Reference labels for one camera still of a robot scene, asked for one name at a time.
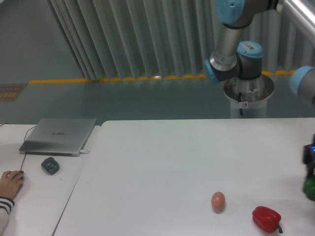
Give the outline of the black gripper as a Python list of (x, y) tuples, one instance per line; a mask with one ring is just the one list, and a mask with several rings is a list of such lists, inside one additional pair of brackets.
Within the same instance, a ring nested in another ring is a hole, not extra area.
[(309, 179), (314, 175), (315, 172), (315, 137), (313, 141), (303, 147), (302, 162), (306, 165), (306, 177)]

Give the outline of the person's hand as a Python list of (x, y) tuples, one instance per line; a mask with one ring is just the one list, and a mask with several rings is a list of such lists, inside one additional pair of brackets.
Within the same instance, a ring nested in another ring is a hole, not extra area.
[(0, 196), (14, 200), (19, 189), (19, 171), (5, 171), (0, 177)]

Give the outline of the striped sleeve forearm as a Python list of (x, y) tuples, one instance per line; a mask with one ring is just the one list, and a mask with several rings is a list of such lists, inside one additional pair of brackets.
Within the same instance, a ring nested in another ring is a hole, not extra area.
[(12, 199), (6, 197), (0, 198), (0, 235), (2, 235), (6, 229), (9, 214), (14, 206), (15, 202)]

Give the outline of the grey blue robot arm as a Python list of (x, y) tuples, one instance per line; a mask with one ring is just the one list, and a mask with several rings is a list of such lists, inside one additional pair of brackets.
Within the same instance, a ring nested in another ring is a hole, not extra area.
[(315, 4), (310, 0), (218, 0), (216, 15), (221, 29), (215, 50), (204, 61), (210, 81), (219, 83), (233, 77), (250, 80), (261, 75), (262, 48), (255, 48), (253, 55), (241, 52), (240, 39), (254, 16), (268, 10), (287, 16), (314, 43)]

